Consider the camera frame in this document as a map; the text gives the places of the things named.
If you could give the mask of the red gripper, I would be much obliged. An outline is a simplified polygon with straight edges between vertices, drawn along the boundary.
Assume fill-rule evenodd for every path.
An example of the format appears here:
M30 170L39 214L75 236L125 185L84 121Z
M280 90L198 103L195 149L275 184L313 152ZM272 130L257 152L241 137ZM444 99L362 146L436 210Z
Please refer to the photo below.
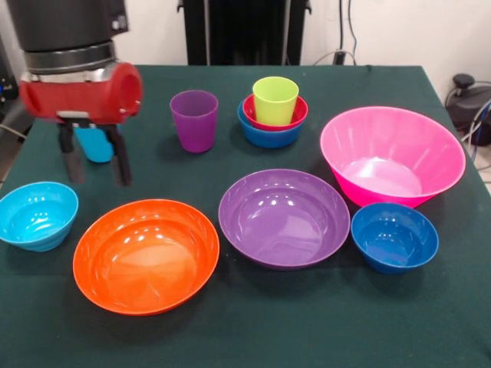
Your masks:
M46 119L81 118L96 124L123 123L138 113L143 99L143 81L129 63L112 63L94 71L74 74L35 75L26 73L19 82L26 109ZM132 175L126 144L116 125L105 126L114 154L111 168L117 184L129 186ZM71 182L84 181L81 158L74 148L74 128L58 124L58 143Z

